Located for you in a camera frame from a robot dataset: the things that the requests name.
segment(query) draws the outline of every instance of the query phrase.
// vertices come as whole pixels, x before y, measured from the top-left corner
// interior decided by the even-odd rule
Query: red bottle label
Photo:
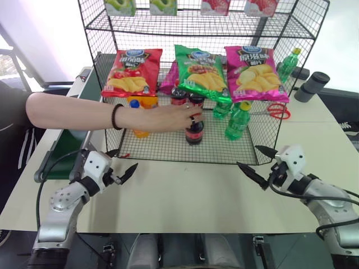
[[[183,105],[185,104],[187,101],[186,98],[183,98],[183,99],[175,99],[175,98],[171,98],[171,104],[172,105]]]
[[[191,133],[189,131],[186,130],[186,136],[190,139],[198,139],[201,138],[203,136],[203,131],[199,132],[199,133]]]

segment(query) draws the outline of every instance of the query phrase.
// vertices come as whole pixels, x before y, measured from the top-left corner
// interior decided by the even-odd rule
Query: potato chip bag
[[[159,86],[159,90],[164,94],[171,95],[176,80],[178,80],[178,66],[177,62],[173,61],[170,70]]]
[[[118,50],[103,97],[155,96],[162,49]]]
[[[275,70],[272,49],[254,46],[224,47],[232,101],[270,100],[288,103],[288,95]]]
[[[232,102],[218,55],[181,45],[175,45],[174,50],[179,70],[178,88],[217,102]]]

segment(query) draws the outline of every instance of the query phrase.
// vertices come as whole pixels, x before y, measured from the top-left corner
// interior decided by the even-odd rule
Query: blue bottle cap
[[[140,102],[136,99],[133,99],[130,101],[130,107],[132,108],[139,108],[140,107]]]

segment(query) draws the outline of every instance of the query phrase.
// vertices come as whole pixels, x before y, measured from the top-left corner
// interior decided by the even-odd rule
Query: white table
[[[70,95],[81,90],[80,83],[76,81]],[[288,109],[292,117],[282,123],[278,148],[300,144],[307,159],[305,173],[358,193],[359,154],[319,97],[306,104],[291,97]],[[0,228],[36,230],[39,185],[33,175],[59,133],[45,132],[0,216]],[[93,143],[104,149],[103,133],[98,131]],[[112,167],[120,175],[136,162],[137,171],[126,184],[110,186],[84,207],[79,232],[300,233],[318,226],[301,202],[269,189],[264,192],[235,165],[113,159]],[[266,178],[271,165],[255,169]],[[50,195],[66,184],[46,182],[42,219]]]

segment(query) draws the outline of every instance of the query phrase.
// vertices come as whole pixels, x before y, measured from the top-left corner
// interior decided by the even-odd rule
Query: person's sleeve
[[[31,93],[11,88],[0,81],[0,117],[13,124],[33,127],[26,114],[26,101]]]

